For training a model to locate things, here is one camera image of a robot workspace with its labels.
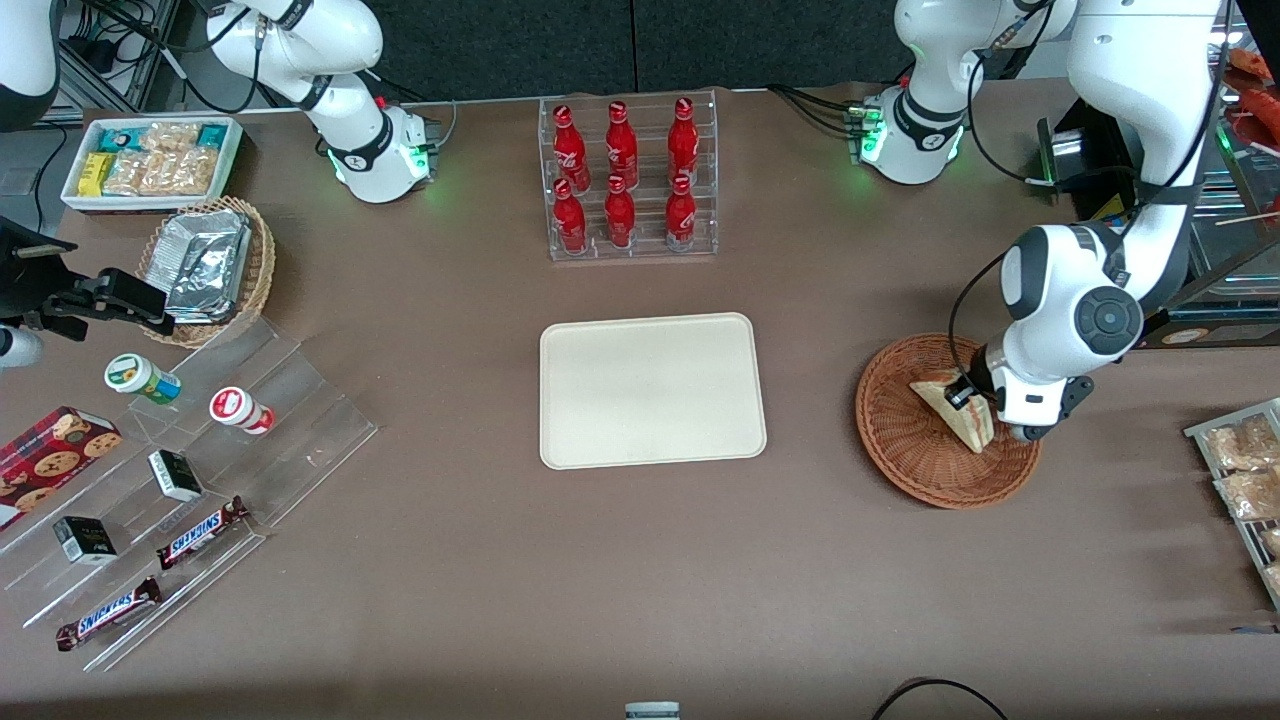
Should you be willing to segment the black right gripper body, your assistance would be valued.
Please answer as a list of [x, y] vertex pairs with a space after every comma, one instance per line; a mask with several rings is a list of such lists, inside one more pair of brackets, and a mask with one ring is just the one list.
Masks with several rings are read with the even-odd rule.
[[1, 219], [1, 323], [13, 328], [40, 329], [40, 310], [78, 275], [61, 260], [77, 243], [41, 234]]

